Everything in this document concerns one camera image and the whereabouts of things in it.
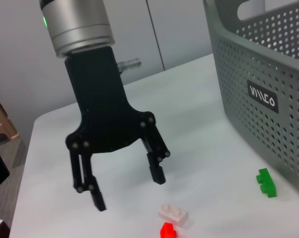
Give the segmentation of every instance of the green lego brick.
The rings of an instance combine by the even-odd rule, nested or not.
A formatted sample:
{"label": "green lego brick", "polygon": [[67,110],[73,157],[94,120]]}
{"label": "green lego brick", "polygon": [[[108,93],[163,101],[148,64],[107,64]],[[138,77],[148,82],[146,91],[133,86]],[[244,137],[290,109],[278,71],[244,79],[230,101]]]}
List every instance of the green lego brick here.
{"label": "green lego brick", "polygon": [[268,197],[277,197],[275,184],[267,169],[259,170],[258,176],[256,176],[257,182],[261,184],[260,190],[262,193],[267,193]]}

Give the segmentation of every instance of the label on basket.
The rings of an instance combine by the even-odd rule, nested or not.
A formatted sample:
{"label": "label on basket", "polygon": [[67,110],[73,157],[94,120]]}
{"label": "label on basket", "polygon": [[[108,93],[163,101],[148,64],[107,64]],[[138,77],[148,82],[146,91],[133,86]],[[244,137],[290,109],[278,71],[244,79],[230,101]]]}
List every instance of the label on basket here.
{"label": "label on basket", "polygon": [[278,101],[276,93],[259,86],[248,80],[249,96],[265,107],[278,113]]}

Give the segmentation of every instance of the gray plastic basket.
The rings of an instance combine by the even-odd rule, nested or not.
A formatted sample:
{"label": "gray plastic basket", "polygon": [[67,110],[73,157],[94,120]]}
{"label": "gray plastic basket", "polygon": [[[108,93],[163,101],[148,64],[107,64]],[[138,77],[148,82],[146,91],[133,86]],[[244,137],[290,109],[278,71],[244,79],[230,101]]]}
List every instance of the gray plastic basket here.
{"label": "gray plastic basket", "polygon": [[203,0],[224,110],[299,190],[299,1],[239,20],[247,0]]}

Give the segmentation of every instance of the red lego brick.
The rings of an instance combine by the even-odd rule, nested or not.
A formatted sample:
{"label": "red lego brick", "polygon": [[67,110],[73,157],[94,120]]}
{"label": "red lego brick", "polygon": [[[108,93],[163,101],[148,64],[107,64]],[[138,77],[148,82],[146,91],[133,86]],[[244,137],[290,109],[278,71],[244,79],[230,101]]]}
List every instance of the red lego brick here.
{"label": "red lego brick", "polygon": [[174,226],[171,223],[165,222],[160,230],[160,238],[176,238],[177,232],[174,230]]}

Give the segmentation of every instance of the green indicator light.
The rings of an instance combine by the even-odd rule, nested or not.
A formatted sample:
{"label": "green indicator light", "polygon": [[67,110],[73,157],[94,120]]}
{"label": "green indicator light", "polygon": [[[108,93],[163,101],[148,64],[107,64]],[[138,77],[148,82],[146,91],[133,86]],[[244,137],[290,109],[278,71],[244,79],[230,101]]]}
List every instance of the green indicator light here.
{"label": "green indicator light", "polygon": [[43,16],[43,19],[44,19],[45,26],[47,27],[46,19],[44,16]]}

